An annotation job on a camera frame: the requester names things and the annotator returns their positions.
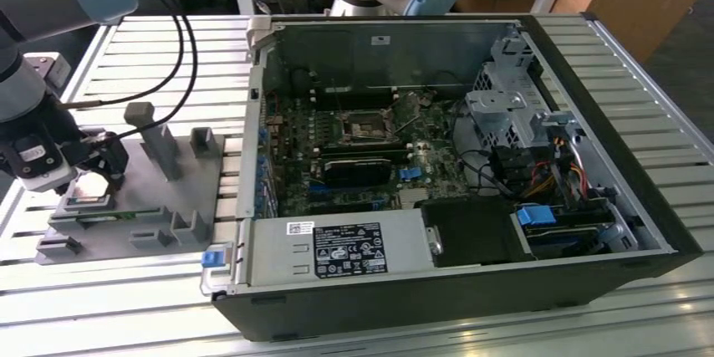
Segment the circuit board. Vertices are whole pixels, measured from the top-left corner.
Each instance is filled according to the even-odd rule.
[[[406,209],[469,193],[449,135],[454,101],[426,89],[391,100],[321,110],[315,98],[269,97],[278,216]]]

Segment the white table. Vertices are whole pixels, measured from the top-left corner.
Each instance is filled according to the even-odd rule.
[[[171,128],[183,135],[195,125],[211,125],[230,137],[214,238],[224,242],[235,230],[248,20],[231,16],[192,20],[200,78]],[[58,198],[26,194],[15,185],[0,206],[3,356],[678,356],[713,347],[712,145],[598,23],[578,16],[539,16],[539,20],[702,245],[704,257],[661,278],[628,284],[583,307],[255,344],[200,294],[199,253],[35,265],[35,245]],[[134,17],[118,27],[103,27],[64,100],[147,89],[171,69],[175,41],[170,18]],[[158,115],[178,101],[187,75],[188,66],[170,87],[151,97]],[[557,92],[554,99],[566,107]],[[76,116],[84,126],[128,128],[122,124],[122,108],[80,111]],[[527,288],[522,292],[527,297]]]

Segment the gray 3d printed holder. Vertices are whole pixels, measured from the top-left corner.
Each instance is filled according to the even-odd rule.
[[[154,107],[131,103],[127,123],[154,121]],[[174,138],[162,125],[124,140],[130,155],[122,189],[78,197],[71,183],[38,244],[42,265],[203,251],[211,243],[226,140],[196,128]]]

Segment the blue tab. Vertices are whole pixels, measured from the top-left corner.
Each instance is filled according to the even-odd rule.
[[[223,251],[206,251],[200,257],[200,265],[204,268],[219,268],[226,265],[226,253]]]
[[[401,180],[417,179],[421,176],[422,176],[422,168],[421,167],[413,167],[411,169],[402,169],[399,171],[399,179]]]
[[[517,212],[522,226],[555,224],[554,213],[547,205],[529,205]]]
[[[417,178],[421,177],[421,176],[422,176],[422,168],[418,167],[418,166],[417,166],[417,167],[413,167],[413,168],[410,169],[410,177],[411,177],[413,179],[417,179]]]

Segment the power supply label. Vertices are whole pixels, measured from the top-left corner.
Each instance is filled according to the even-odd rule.
[[[389,272],[379,223],[315,227],[313,240],[321,279]]]

